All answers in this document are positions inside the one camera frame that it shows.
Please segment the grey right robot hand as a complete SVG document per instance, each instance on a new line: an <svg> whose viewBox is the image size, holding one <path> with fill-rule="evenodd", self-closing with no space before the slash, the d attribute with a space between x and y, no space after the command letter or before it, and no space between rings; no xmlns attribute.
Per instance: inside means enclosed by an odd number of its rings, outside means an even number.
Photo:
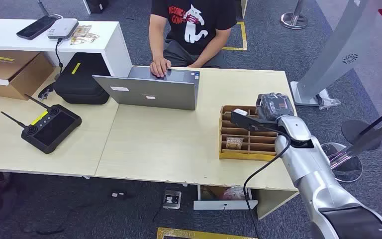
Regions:
<svg viewBox="0 0 382 239"><path fill-rule="evenodd" d="M291 101L281 93L259 94L256 101L258 118L276 121L282 116L295 116Z"/></svg>

